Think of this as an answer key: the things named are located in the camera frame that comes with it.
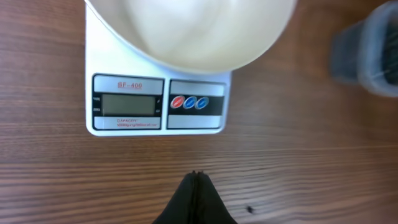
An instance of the white bowl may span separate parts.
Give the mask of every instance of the white bowl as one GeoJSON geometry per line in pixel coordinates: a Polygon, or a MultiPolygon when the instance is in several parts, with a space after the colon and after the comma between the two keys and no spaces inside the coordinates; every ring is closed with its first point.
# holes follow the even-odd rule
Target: white bowl
{"type": "Polygon", "coordinates": [[[235,70],[262,55],[283,32],[296,1],[86,0],[135,51],[200,74],[235,70]]]}

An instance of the dark plastic container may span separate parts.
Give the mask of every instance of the dark plastic container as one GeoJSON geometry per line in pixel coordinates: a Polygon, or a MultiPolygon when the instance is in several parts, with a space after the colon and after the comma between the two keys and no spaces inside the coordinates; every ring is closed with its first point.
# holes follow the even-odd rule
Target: dark plastic container
{"type": "Polygon", "coordinates": [[[398,85],[387,80],[383,63],[390,26],[398,28],[398,1],[383,4],[365,21],[338,34],[332,46],[332,76],[339,82],[360,83],[371,93],[398,97],[398,85]]]}

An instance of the button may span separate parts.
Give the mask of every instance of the button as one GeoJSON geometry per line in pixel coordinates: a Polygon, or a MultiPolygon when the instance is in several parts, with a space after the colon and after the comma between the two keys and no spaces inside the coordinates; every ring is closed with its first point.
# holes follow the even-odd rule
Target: button
{"type": "Polygon", "coordinates": [[[184,96],[176,96],[176,97],[173,99],[173,101],[172,101],[172,103],[170,104],[170,106],[171,106],[171,108],[173,108],[173,109],[177,109],[177,108],[179,108],[179,107],[182,106],[182,104],[184,103],[184,101],[185,101],[185,97],[184,97],[184,96]]]}
{"type": "Polygon", "coordinates": [[[197,103],[195,104],[195,108],[200,110],[200,109],[205,108],[207,106],[207,104],[209,104],[209,98],[203,97],[197,101],[197,103]]]}
{"type": "Polygon", "coordinates": [[[187,100],[185,100],[184,108],[191,109],[191,108],[193,108],[193,106],[195,106],[196,102],[197,102],[197,98],[195,96],[191,96],[187,100]]]}

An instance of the black object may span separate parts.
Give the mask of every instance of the black object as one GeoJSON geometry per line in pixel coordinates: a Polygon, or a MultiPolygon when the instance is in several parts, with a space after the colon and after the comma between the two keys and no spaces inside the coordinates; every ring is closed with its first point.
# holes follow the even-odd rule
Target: black object
{"type": "Polygon", "coordinates": [[[330,70],[343,83],[398,97],[398,1],[389,1],[333,39],[330,70]]]}
{"type": "Polygon", "coordinates": [[[210,178],[193,171],[181,181],[165,210],[153,224],[237,224],[210,178]]]}
{"type": "Polygon", "coordinates": [[[250,206],[247,206],[247,207],[246,207],[246,210],[247,210],[250,214],[253,214],[253,213],[254,213],[254,209],[253,209],[252,207],[250,207],[250,206]]]}
{"type": "Polygon", "coordinates": [[[387,82],[398,85],[398,24],[392,22],[387,27],[382,66],[387,82]]]}

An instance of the table surface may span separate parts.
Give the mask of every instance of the table surface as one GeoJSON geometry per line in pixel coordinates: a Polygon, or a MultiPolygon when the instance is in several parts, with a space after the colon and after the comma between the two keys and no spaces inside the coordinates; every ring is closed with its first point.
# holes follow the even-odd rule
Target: table surface
{"type": "Polygon", "coordinates": [[[84,2],[0,1],[0,223],[150,223],[192,170],[239,223],[397,223],[398,102],[328,74],[333,34],[383,2],[299,1],[221,134],[96,138],[84,2]]]}

